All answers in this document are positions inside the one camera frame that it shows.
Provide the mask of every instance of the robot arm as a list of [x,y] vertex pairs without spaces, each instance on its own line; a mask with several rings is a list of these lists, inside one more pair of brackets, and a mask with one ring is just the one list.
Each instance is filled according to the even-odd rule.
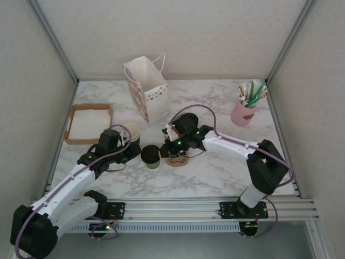
[[252,183],[239,197],[237,210],[244,216],[248,215],[260,200],[274,192],[288,171],[270,156],[249,147],[258,147],[282,160],[281,155],[268,140],[261,143],[247,142],[216,134],[210,126],[203,125],[198,128],[197,125],[198,118],[193,113],[185,113],[173,121],[171,126],[167,125],[167,128],[162,130],[166,139],[160,149],[160,156],[174,158],[185,155],[189,148],[198,148],[228,155],[247,165]]
[[[16,244],[24,222],[36,210],[21,235],[19,248],[37,259],[45,258],[57,241],[81,220],[93,215],[103,218],[107,197],[96,191],[90,190],[73,205],[68,204],[106,171],[111,163],[126,163],[141,153],[138,142],[130,143],[128,148],[121,151],[125,140],[119,132],[106,129],[101,134],[99,143],[80,157],[74,169],[54,189],[31,207],[21,205],[16,209],[13,215],[11,244]],[[94,165],[82,170],[92,162],[95,162]]]

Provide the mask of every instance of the green paper cup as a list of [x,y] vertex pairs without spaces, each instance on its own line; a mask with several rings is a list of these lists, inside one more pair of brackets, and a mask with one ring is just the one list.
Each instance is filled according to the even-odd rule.
[[148,145],[141,151],[141,159],[150,169],[156,169],[160,163],[159,148],[155,145]]

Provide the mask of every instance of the paper bag handle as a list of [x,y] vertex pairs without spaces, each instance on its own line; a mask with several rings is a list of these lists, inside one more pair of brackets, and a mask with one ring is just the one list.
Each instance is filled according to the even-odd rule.
[[129,76],[128,76],[127,72],[126,72],[126,66],[123,66],[123,70],[125,71],[126,77],[127,77],[130,81],[132,81],[134,84],[138,84],[138,82],[133,81],[133,80],[131,80],[131,79],[129,78]]
[[165,52],[162,52],[158,58],[156,58],[155,60],[153,60],[153,61],[152,61],[152,63],[153,63],[153,62],[156,62],[157,60],[159,60],[159,59],[160,59],[160,57],[161,57],[162,55],[164,55],[164,56],[163,56],[162,68],[161,68],[160,72],[162,72],[163,67],[164,67],[164,62],[165,62]]
[[[164,56],[163,56],[162,68],[161,68],[161,70],[160,70],[160,73],[162,72],[163,67],[164,67],[164,62],[165,62],[165,52],[162,52],[158,58],[156,58],[155,60],[153,60],[153,61],[152,61],[152,63],[153,63],[153,62],[156,62],[157,60],[159,60],[159,59],[161,58],[161,56],[162,56],[162,55],[164,55]],[[128,78],[130,81],[132,81],[132,82],[134,82],[134,83],[136,83],[136,84],[138,83],[138,82],[133,81],[133,80],[131,80],[131,79],[129,78],[129,76],[128,76],[127,72],[126,72],[126,67],[125,67],[125,66],[123,66],[123,70],[125,71],[125,75],[126,75],[126,77],[127,77],[127,78]]]

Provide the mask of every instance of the black mounting plate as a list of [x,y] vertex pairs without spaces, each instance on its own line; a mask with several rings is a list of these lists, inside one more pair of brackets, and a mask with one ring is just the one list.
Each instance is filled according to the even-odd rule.
[[102,218],[104,220],[112,220],[115,217],[117,220],[123,220],[125,205],[124,202],[107,202],[107,209]]
[[257,219],[257,218],[267,219],[268,218],[267,207],[264,201],[260,201],[245,216],[242,215],[237,210],[236,201],[223,201],[223,202],[220,202],[219,205],[220,205],[220,210],[218,214],[222,217],[222,220],[224,219]]

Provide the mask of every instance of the black cup lid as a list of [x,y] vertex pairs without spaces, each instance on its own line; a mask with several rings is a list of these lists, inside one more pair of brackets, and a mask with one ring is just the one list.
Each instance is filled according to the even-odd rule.
[[148,145],[141,151],[141,159],[145,163],[157,163],[160,160],[159,148],[155,145]]

